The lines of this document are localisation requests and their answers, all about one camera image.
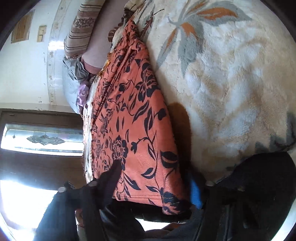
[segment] orange leaf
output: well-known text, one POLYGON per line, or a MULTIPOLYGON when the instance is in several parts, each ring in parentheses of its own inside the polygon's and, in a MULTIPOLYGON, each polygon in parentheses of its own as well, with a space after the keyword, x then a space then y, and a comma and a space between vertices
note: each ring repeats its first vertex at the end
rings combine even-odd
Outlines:
POLYGON ((188 13, 191 13, 191 12, 203 7, 207 2, 208 2, 208 0, 201 0, 192 9, 190 9, 188 13))
POLYGON ((223 16, 232 16, 236 18, 238 17, 235 12, 224 7, 215 7, 212 9, 207 9, 207 10, 198 12, 197 14, 208 20, 215 20, 216 18, 221 18, 223 16))
POLYGON ((198 40, 198 37, 197 37, 196 32, 194 30, 194 27, 192 27, 191 24, 183 23, 183 24, 181 24, 181 27, 184 29, 184 32, 187 37, 189 37, 190 33, 192 33, 195 36, 196 40, 198 40))
POLYGON ((176 31, 177 29, 175 28, 175 30, 170 34, 170 37, 168 38, 168 42, 167 42, 167 45, 165 47, 165 51, 166 49, 170 46, 170 44, 172 43, 173 39, 174 39, 174 36, 176 34, 176 31))

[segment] wall switch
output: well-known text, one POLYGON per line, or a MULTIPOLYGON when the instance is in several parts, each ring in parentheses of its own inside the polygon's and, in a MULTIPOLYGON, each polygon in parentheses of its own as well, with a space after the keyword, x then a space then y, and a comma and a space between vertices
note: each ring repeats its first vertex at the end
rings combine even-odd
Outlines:
POLYGON ((46 26, 40 26, 38 30, 37 42, 43 42, 43 36, 46 34, 46 26))

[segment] striped pillowcase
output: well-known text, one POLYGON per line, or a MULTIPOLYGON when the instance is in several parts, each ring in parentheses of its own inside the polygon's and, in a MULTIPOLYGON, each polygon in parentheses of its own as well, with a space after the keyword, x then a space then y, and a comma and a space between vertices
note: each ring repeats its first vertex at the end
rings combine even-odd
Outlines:
POLYGON ((82 56, 89 43, 91 32, 105 0, 83 0, 70 33, 65 39, 65 55, 68 59, 82 56))

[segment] bedsheet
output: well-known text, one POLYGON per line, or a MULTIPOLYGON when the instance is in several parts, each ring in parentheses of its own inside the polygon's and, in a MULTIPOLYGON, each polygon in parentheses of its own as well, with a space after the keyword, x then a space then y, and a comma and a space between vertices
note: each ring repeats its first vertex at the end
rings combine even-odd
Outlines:
POLYGON ((296 43, 261 1, 130 0, 125 11, 149 50, 182 161, 218 182, 253 154, 295 153, 296 43))
POLYGON ((161 206, 166 214, 187 210, 168 110, 132 20, 110 54, 92 105, 94 177, 120 160, 114 198, 161 206))

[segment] person's hand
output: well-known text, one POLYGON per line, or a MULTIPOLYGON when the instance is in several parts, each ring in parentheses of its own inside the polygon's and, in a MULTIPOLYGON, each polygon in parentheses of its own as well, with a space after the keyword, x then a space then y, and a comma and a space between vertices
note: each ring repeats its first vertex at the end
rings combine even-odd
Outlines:
POLYGON ((83 225, 83 216, 82 216, 82 209, 77 209, 75 211, 75 217, 76 217, 76 220, 77 220, 77 223, 78 223, 78 226, 80 227, 84 227, 83 225))

